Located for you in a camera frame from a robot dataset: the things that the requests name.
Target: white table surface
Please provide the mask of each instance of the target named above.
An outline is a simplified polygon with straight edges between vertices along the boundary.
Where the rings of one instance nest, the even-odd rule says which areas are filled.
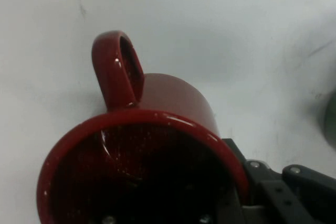
[[[0,3],[1,223],[38,223],[45,156],[104,111],[90,52],[113,29],[129,35],[144,72],[197,87],[246,157],[336,177],[318,124],[336,87],[336,0]]]

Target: red ceramic mug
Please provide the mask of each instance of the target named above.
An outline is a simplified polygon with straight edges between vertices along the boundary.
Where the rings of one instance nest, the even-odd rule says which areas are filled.
[[[247,197],[242,165],[218,137],[200,92],[172,76],[144,75],[120,31],[97,37],[92,61],[108,112],[76,126],[50,151],[37,186],[41,223],[100,223],[150,200],[155,207],[158,195],[174,194],[171,187],[197,185],[213,193],[227,179],[224,170],[241,199]],[[150,193],[130,199],[144,184]]]

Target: mug rim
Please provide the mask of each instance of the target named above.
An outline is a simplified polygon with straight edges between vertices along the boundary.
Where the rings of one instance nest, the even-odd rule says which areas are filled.
[[[42,165],[37,184],[37,209],[41,223],[54,223],[50,212],[50,188],[56,169],[69,150],[95,132],[109,127],[137,123],[170,126],[184,132],[207,146],[228,170],[242,201],[248,197],[248,180],[242,164],[232,150],[216,134],[200,124],[166,111],[121,109],[97,115],[78,124],[51,149]]]

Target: mug handle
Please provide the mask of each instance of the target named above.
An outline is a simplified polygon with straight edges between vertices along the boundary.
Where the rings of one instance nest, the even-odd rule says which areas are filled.
[[[92,63],[108,111],[135,106],[141,99],[144,75],[130,39],[121,31],[99,35]]]

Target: metal bolt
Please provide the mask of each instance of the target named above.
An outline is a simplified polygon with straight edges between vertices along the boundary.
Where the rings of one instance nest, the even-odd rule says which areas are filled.
[[[251,165],[253,168],[258,168],[258,167],[260,166],[260,164],[259,164],[258,162],[256,162],[256,161],[252,161],[252,162],[250,163],[250,165]]]
[[[101,222],[102,224],[117,224],[115,217],[105,216]]]
[[[199,224],[212,224],[212,217],[210,215],[202,215],[199,220]]]
[[[291,171],[292,173],[300,173],[300,172],[301,172],[300,168],[295,167],[295,166],[291,167],[291,168],[290,168],[290,171]]]

